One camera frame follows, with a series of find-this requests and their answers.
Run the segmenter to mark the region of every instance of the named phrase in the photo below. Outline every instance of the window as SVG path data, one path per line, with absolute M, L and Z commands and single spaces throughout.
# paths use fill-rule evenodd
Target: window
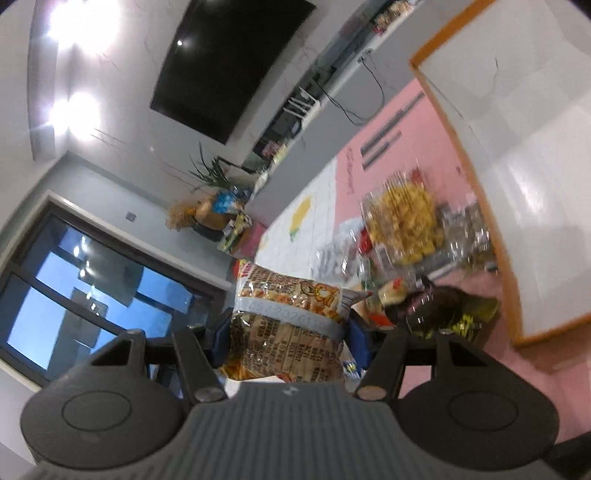
M 127 329 L 203 325 L 225 292 L 50 205 L 0 276 L 0 356 L 40 385 Z

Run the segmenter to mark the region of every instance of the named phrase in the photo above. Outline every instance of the chip bag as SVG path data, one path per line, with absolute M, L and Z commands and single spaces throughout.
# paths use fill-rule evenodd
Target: chip bag
M 366 296 L 242 260 L 223 372 L 233 380 L 271 375 L 287 382 L 341 379 L 349 311 Z

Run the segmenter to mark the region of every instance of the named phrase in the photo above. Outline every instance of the gray ribbed surface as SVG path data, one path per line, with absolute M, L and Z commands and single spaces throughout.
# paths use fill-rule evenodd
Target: gray ribbed surface
M 167 447 L 136 465 L 108 472 L 73 472 L 41 465 L 26 478 L 557 480 L 560 477 L 542 462 L 513 471 L 486 473 L 447 465 L 411 443 L 386 405 L 356 400 L 339 385 L 243 384 L 231 400 L 194 408 L 182 431 Z

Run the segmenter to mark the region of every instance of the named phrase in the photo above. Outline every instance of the wall outlet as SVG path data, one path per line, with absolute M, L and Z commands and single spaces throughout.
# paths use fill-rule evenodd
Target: wall outlet
M 363 53 L 357 58 L 357 63 L 363 63 L 367 61 L 373 51 L 374 50 L 372 48 L 367 48 L 364 50 Z

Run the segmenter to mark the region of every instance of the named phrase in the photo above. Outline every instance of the blue sky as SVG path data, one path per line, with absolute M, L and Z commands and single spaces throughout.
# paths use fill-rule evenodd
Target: blue sky
M 166 334 L 170 315 L 134 299 L 129 307 L 78 279 L 76 266 L 54 253 L 49 253 L 37 278 L 67 298 L 74 288 L 108 306 L 106 318 L 125 329 L 141 328 L 148 337 Z M 180 284 L 159 273 L 144 268 L 138 291 L 147 297 L 186 313 L 191 294 Z M 37 365 L 47 368 L 65 310 L 49 298 L 31 288 L 27 294 L 8 338 L 8 343 Z M 93 351 L 113 338 L 101 331 Z

